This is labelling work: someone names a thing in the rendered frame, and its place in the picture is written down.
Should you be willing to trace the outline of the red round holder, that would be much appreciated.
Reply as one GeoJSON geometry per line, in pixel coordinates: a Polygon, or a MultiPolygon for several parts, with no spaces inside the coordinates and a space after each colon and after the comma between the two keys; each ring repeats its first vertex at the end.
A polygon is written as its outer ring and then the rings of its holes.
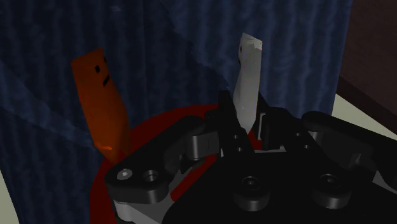
{"type": "MultiPolygon", "coordinates": [[[[130,130],[132,151],[136,151],[180,118],[186,115],[195,115],[203,118],[206,111],[216,109],[217,107],[216,104],[186,106],[172,109],[147,119],[130,130]]],[[[215,156],[208,157],[199,168],[190,172],[186,178],[178,174],[178,186],[163,201],[152,205],[138,204],[130,207],[129,209],[132,211],[132,214],[136,216],[134,222],[137,224],[161,224],[167,209],[170,208],[174,201],[178,199],[215,161],[215,156]]],[[[111,162],[104,159],[92,183],[89,200],[90,224],[117,224],[112,208],[113,201],[109,198],[104,183],[104,176],[112,166],[111,162]]]]}

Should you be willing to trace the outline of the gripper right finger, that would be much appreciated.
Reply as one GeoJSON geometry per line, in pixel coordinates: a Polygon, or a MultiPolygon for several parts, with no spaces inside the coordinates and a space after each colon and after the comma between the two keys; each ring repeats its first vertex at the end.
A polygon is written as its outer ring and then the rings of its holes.
{"type": "Polygon", "coordinates": [[[343,168],[360,165],[397,191],[397,140],[318,111],[295,118],[283,108],[257,110],[257,136],[267,148],[282,145],[285,130],[308,132],[343,168]]]}

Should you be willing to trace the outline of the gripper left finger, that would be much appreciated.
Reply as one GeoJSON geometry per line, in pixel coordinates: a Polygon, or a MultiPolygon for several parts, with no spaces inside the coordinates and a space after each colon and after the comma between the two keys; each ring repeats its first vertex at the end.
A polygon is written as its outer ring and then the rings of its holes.
{"type": "Polygon", "coordinates": [[[111,199],[127,204],[156,204],[169,194],[177,174],[199,165],[226,149],[247,148],[251,143],[237,121],[230,92],[219,93],[218,107],[181,108],[184,116],[165,128],[108,170],[104,182],[111,199]]]}

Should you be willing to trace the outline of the white spatula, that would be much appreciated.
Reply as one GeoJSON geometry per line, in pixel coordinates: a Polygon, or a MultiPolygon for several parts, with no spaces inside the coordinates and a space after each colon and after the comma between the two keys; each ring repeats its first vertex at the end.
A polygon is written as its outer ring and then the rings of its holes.
{"type": "Polygon", "coordinates": [[[233,103],[240,126],[248,134],[256,120],[261,77],[262,40],[243,32],[238,54],[240,70],[233,91],[233,103]]]}

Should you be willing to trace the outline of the dark blue ribbed fabric cover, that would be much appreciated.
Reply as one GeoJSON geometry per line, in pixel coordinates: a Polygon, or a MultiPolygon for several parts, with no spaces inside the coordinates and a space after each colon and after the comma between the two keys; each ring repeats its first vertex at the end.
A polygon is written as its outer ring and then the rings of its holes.
{"type": "Polygon", "coordinates": [[[243,33],[260,92],[331,113],[352,0],[0,0],[0,171],[19,224],[89,224],[102,162],[71,61],[102,48],[131,126],[233,90],[243,33]]]}

